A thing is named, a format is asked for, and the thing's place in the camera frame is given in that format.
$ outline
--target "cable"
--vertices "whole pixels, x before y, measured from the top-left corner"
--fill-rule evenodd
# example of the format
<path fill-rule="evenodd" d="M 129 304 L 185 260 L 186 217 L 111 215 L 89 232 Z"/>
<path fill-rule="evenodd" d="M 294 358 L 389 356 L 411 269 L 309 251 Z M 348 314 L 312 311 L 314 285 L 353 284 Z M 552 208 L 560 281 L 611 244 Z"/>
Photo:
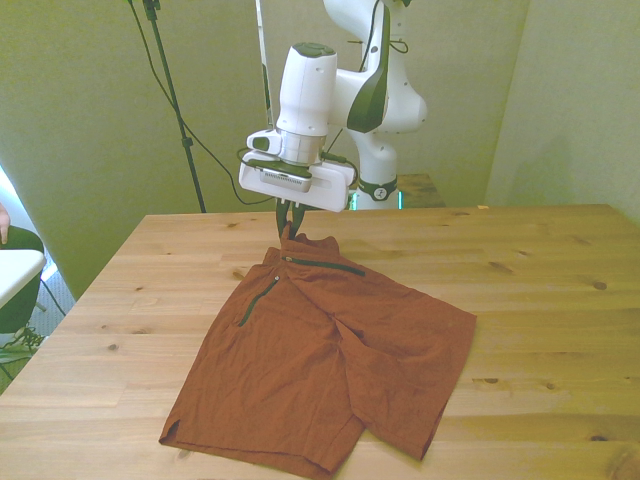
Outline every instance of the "cable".
<path fill-rule="evenodd" d="M 404 45 L 404 50 L 400 50 L 398 47 L 396 47 L 394 45 L 394 43 L 399 43 L 400 45 Z M 393 48 L 396 52 L 405 55 L 407 53 L 409 53 L 409 44 L 407 42 L 405 42 L 404 40 L 391 40 L 389 42 L 389 45 L 391 46 L 391 48 Z"/>
<path fill-rule="evenodd" d="M 369 49 L 371 48 L 371 42 L 373 41 L 373 30 L 376 22 L 376 11 L 378 10 L 379 3 L 380 3 L 380 0 L 376 0 L 376 3 L 373 5 L 373 12 L 371 14 L 371 25 L 369 26 L 369 39 L 367 40 L 367 48 L 364 51 L 364 55 L 362 57 L 362 63 L 360 64 L 360 69 L 358 70 L 358 72 L 360 73 L 362 73 L 362 71 L 364 70 L 364 64 L 367 63 L 367 57 L 369 56 Z M 340 136 L 343 130 L 344 128 L 341 128 L 338 134 L 335 136 L 335 138 L 333 139 L 333 142 L 331 142 L 331 145 L 329 145 L 329 148 L 327 149 L 327 153 L 331 151 L 331 149 L 333 148 L 333 145 L 336 143 L 336 140 L 338 140 L 338 137 Z"/>
<path fill-rule="evenodd" d="M 364 64 L 367 62 L 367 57 L 369 56 L 369 48 L 371 48 L 371 42 L 373 41 L 373 27 L 375 26 L 375 22 L 376 22 L 376 12 L 378 10 L 378 4 L 380 3 L 380 0 L 376 0 L 375 5 L 373 6 L 373 13 L 371 14 L 371 27 L 369 28 L 369 40 L 367 40 L 367 48 L 364 51 L 364 55 L 362 57 L 362 63 L 360 64 L 360 69 L 358 70 L 359 72 L 362 72 L 364 69 Z"/>
<path fill-rule="evenodd" d="M 53 300 L 53 303 L 56 304 L 56 307 L 58 307 L 58 310 L 60 310 L 60 313 L 62 313 L 62 316 L 66 317 L 67 316 L 66 312 L 64 310 L 62 310 L 62 307 L 60 306 L 60 304 L 56 300 L 56 297 L 53 296 L 53 292 L 49 288 L 49 285 L 47 285 L 47 282 L 45 282 L 42 279 L 40 279 L 40 282 L 42 283 L 42 285 L 44 285 L 44 288 L 47 290 L 47 292 L 49 292 L 49 295 L 51 295 L 51 299 Z"/>
<path fill-rule="evenodd" d="M 136 24 L 138 26 L 138 31 L 140 32 L 140 37 L 142 38 L 142 43 L 144 44 L 144 49 L 145 52 L 147 54 L 147 59 L 149 60 L 149 66 L 151 67 L 151 72 L 153 73 L 154 78 L 156 79 L 156 82 L 158 83 L 158 85 L 160 86 L 160 89 L 162 90 L 162 93 L 164 93 L 165 98 L 167 99 L 167 101 L 169 102 L 169 105 L 171 105 L 171 108 L 173 108 L 174 112 L 176 112 L 176 115 L 179 116 L 180 120 L 182 121 L 182 124 L 184 125 L 184 127 L 186 128 L 186 130 L 193 136 L 194 140 L 198 143 L 198 145 L 200 145 L 217 163 L 218 165 L 220 165 L 220 167 L 226 172 L 226 174 L 229 176 L 229 180 L 231 181 L 231 187 L 233 189 L 233 193 L 236 196 L 236 198 L 238 199 L 238 201 L 240 203 L 242 203 L 243 205 L 257 205 L 260 203 L 265 203 L 271 200 L 270 198 L 267 198 L 265 200 L 260 200 L 257 202 L 247 202 L 245 200 L 243 200 L 240 195 L 238 194 L 238 191 L 236 189 L 236 184 L 235 181 L 233 179 L 233 175 L 231 174 L 231 172 L 227 169 L 227 167 L 225 167 L 225 165 L 218 159 L 218 157 L 216 157 L 213 152 L 211 152 L 211 150 L 209 150 L 204 143 L 202 143 L 202 141 L 200 141 L 200 139 L 197 137 L 197 135 L 195 133 L 193 133 L 193 130 L 191 130 L 191 128 L 189 128 L 189 125 L 187 125 L 187 122 L 184 121 L 184 118 L 182 117 L 182 115 L 180 114 L 179 110 L 176 109 L 176 106 L 174 105 L 173 101 L 171 100 L 171 97 L 169 97 L 169 94 L 167 93 L 167 90 L 165 89 L 164 85 L 162 84 L 162 81 L 160 80 L 160 78 L 158 77 L 158 74 L 156 73 L 156 69 L 153 65 L 153 60 L 151 59 L 151 52 L 149 51 L 149 44 L 147 43 L 147 38 L 144 34 L 144 31 L 142 30 L 142 25 L 140 24 L 140 19 L 138 18 L 138 14 L 136 12 L 136 9 L 133 6 L 133 0 L 127 0 L 129 3 L 129 6 L 131 7 L 131 11 L 133 12 L 133 16 L 136 20 Z"/>

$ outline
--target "wooden table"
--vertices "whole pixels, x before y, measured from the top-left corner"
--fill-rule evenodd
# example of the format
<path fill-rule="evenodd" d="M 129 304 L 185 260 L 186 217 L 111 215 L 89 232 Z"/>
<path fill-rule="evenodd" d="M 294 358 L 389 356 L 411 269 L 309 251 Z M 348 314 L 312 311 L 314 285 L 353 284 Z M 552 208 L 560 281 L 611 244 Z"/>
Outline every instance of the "wooden table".
<path fill-rule="evenodd" d="M 340 479 L 640 478 L 640 230 L 607 206 L 309 212 L 311 238 L 478 315 L 422 463 L 365 432 Z M 0 478 L 294 478 L 158 444 L 272 213 L 150 216 L 0 397 Z"/>

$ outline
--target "zipper pocket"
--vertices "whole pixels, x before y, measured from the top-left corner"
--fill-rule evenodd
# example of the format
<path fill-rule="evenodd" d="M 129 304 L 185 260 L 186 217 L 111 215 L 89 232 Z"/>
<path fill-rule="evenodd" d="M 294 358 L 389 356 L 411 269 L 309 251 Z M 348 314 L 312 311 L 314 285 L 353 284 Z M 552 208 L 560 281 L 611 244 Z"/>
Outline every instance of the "zipper pocket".
<path fill-rule="evenodd" d="M 273 281 L 269 284 L 269 286 L 267 288 L 265 288 L 262 292 L 260 292 L 258 295 L 256 295 L 255 297 L 253 297 L 253 300 L 251 300 L 251 303 L 249 304 L 249 307 L 247 308 L 247 311 L 244 314 L 244 317 L 242 317 L 242 320 L 240 321 L 240 323 L 238 324 L 239 327 L 243 326 L 245 323 L 247 323 L 247 320 L 249 320 L 249 317 L 251 316 L 251 312 L 253 311 L 253 308 L 256 306 L 256 303 L 258 303 L 258 300 L 260 300 L 262 297 L 264 297 L 267 293 L 269 293 L 269 291 L 275 287 L 276 283 L 278 283 L 278 280 L 280 280 L 280 277 L 275 277 L 273 279 Z"/>
<path fill-rule="evenodd" d="M 342 265 L 340 263 L 331 263 L 331 262 L 314 262 L 312 260 L 301 260 L 299 258 L 291 258 L 291 257 L 282 257 L 282 259 L 286 262 L 295 263 L 297 265 L 308 265 L 310 267 L 325 267 L 325 268 L 333 268 L 334 270 L 343 270 L 345 272 L 354 273 L 356 275 L 360 275 L 361 277 L 365 276 L 365 272 L 363 270 L 358 270 L 357 268 L 350 267 L 348 265 Z"/>

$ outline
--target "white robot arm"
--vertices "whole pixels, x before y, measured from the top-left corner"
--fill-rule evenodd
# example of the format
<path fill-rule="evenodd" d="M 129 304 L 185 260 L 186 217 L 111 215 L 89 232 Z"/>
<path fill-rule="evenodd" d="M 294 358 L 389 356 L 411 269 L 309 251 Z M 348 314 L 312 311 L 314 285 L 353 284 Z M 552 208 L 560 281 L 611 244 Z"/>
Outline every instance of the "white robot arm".
<path fill-rule="evenodd" d="M 347 128 L 358 147 L 360 208 L 394 208 L 394 201 L 397 208 L 395 151 L 376 132 L 413 131 L 426 119 L 426 104 L 407 80 L 401 53 L 390 48 L 403 38 L 410 1 L 324 0 L 331 19 L 363 42 L 365 68 L 338 69 L 335 51 L 325 45 L 291 47 L 276 129 L 248 137 L 239 174 L 243 188 L 344 210 L 355 172 L 322 152 L 332 124 Z"/>

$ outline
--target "brown shorts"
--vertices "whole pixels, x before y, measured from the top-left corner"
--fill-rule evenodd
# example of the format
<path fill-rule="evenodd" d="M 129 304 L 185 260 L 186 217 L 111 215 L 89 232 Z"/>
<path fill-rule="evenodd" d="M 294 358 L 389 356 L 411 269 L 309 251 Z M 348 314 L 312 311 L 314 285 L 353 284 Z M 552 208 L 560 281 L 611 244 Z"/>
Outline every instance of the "brown shorts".
<path fill-rule="evenodd" d="M 287 236 L 222 307 L 160 442 L 316 480 L 365 428 L 421 459 L 475 316 L 350 262 L 332 237 Z"/>

